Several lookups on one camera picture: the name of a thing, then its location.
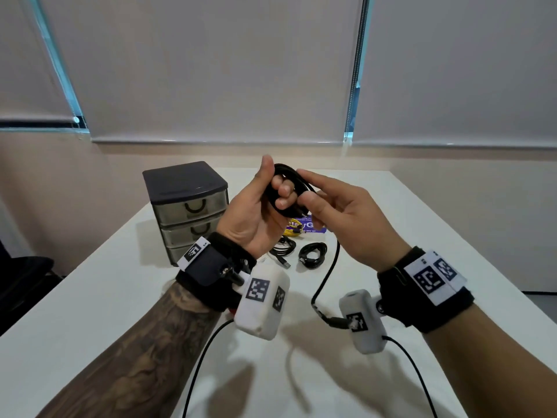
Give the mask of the person's right hand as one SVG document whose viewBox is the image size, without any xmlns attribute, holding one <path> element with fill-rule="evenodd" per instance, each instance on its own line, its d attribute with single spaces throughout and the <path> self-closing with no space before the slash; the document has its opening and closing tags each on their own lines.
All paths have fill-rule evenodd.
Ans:
<svg viewBox="0 0 557 418">
<path fill-rule="evenodd" d="M 330 227 L 353 259 L 381 273 L 411 251 L 366 189 L 305 169 L 297 172 L 319 190 L 332 191 Z"/>
</svg>

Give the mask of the person's left hand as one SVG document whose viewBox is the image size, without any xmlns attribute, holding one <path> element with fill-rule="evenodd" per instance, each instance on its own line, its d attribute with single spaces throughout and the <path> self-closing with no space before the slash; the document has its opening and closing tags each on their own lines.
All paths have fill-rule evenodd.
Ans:
<svg viewBox="0 0 557 418">
<path fill-rule="evenodd" d="M 231 201 L 217 232 L 244 248 L 255 259 L 268 253 L 282 237 L 289 218 L 279 210 L 297 201 L 294 183 L 274 175 L 259 201 L 249 199 L 249 183 Z"/>
</svg>

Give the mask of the person's left forearm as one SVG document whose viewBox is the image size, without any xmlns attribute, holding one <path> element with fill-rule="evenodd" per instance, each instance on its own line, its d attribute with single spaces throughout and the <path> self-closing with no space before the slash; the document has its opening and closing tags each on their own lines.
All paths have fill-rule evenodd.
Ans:
<svg viewBox="0 0 557 418">
<path fill-rule="evenodd" d="M 173 283 L 36 418 L 170 418 L 220 316 Z"/>
</svg>

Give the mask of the person's right forearm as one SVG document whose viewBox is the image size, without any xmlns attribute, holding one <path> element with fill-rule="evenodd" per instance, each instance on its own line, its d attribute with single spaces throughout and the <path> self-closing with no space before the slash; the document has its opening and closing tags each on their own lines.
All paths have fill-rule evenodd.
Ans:
<svg viewBox="0 0 557 418">
<path fill-rule="evenodd" d="M 557 373 L 477 305 L 423 337 L 469 418 L 557 418 Z"/>
</svg>

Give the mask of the purple packet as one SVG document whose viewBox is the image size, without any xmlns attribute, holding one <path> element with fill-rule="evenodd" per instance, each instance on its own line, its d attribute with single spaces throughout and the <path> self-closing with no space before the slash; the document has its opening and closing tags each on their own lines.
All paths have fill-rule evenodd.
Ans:
<svg viewBox="0 0 557 418">
<path fill-rule="evenodd" d="M 305 233 L 326 233 L 326 227 L 315 228 L 311 216 L 306 216 L 290 219 L 284 231 L 284 235 L 288 237 L 295 237 Z"/>
</svg>

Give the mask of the dark plastic drawer unit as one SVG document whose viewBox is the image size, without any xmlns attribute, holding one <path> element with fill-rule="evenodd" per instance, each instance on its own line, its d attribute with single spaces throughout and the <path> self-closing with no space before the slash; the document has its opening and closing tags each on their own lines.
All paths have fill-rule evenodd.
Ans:
<svg viewBox="0 0 557 418">
<path fill-rule="evenodd" d="M 151 205 L 185 201 L 228 190 L 225 179 L 205 161 L 145 170 L 143 178 Z"/>
</svg>

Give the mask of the translucent grey drawer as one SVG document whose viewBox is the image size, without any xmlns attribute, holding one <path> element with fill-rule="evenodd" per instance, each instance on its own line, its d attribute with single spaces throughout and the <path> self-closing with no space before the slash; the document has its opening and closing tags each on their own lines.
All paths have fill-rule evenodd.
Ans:
<svg viewBox="0 0 557 418">
<path fill-rule="evenodd" d="M 216 214 L 193 219 L 181 224 L 161 226 L 160 232 L 164 245 L 169 248 L 191 245 L 200 237 L 207 237 L 217 229 L 217 225 L 224 211 Z"/>
<path fill-rule="evenodd" d="M 228 191 L 177 201 L 166 204 L 152 204 L 155 217 L 162 226 L 173 226 L 198 221 L 225 211 L 228 205 Z"/>
<path fill-rule="evenodd" d="M 189 241 L 185 245 L 178 245 L 178 246 L 171 246 L 165 243 L 165 250 L 171 265 L 178 267 L 178 261 L 191 248 L 191 246 L 195 245 L 196 242 L 204 241 L 205 239 L 206 239 L 205 237 L 200 237 L 195 241 Z"/>
</svg>

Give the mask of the black chair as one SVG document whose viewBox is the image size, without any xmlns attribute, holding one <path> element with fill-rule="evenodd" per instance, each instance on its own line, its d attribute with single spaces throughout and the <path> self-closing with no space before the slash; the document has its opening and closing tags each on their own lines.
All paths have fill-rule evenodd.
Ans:
<svg viewBox="0 0 557 418">
<path fill-rule="evenodd" d="M 0 337 L 65 277 L 42 256 L 12 257 L 0 240 Z"/>
</svg>

